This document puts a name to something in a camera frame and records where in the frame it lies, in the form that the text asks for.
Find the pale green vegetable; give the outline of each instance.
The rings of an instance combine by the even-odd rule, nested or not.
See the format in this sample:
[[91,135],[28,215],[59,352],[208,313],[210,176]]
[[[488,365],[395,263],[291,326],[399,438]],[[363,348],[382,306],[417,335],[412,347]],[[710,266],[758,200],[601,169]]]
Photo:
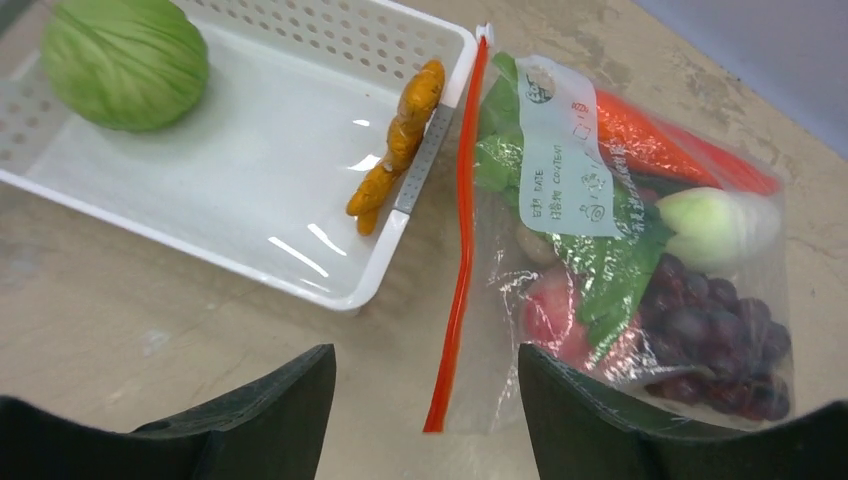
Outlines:
[[206,42],[168,0],[63,0],[41,55],[56,96],[115,130],[172,124],[199,102],[209,79]]
[[768,247],[781,228],[772,201],[747,192],[701,187],[669,195],[656,204],[675,232],[666,252],[704,273],[730,269]]

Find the bunch of grapes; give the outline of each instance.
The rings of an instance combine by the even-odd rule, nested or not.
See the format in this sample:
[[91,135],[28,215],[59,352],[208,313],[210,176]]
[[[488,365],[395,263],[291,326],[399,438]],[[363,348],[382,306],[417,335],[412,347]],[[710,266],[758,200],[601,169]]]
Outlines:
[[665,380],[648,386],[649,394],[754,421],[789,414],[786,384],[774,373],[791,350],[789,332],[765,302],[740,299],[729,280],[687,271],[663,254],[639,313],[646,355],[661,366],[699,365],[713,374]]

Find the green cabbage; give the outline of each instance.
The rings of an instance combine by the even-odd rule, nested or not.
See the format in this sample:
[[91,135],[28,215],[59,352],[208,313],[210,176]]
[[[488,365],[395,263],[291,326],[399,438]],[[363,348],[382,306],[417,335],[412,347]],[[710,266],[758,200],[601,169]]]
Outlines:
[[206,42],[168,0],[63,0],[53,14],[41,45],[50,85],[96,125],[159,129],[206,90]]

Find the orange zipper strip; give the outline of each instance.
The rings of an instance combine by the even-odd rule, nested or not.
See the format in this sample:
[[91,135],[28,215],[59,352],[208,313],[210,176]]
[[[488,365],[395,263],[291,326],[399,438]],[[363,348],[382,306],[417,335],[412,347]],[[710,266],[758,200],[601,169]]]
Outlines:
[[468,97],[465,101],[465,115],[462,117],[462,129],[457,152],[456,185],[457,206],[459,210],[459,230],[462,244],[462,258],[459,264],[459,276],[456,280],[450,319],[442,347],[442,360],[439,374],[430,401],[430,411],[424,423],[424,433],[442,433],[445,429],[445,417],[448,413],[451,393],[453,392],[456,366],[459,360],[462,338],[462,320],[465,316],[468,288],[471,285],[471,271],[474,264],[474,144],[477,142],[477,121],[480,112],[480,97],[483,90],[483,74],[489,61],[489,46],[485,36],[480,37],[477,58],[471,71]]

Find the orange root vegetable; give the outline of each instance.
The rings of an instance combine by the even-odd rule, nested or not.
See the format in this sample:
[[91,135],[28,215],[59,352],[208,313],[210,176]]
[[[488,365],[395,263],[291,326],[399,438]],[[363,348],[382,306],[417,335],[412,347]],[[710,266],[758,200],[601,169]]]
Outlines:
[[369,210],[356,217],[356,231],[362,236],[374,233],[377,228],[377,219],[380,217],[380,209]]
[[365,175],[347,204],[346,212],[357,217],[356,229],[361,235],[374,231],[379,209],[395,181],[412,165],[444,87],[445,67],[438,60],[430,60],[404,88],[386,136],[388,153]]

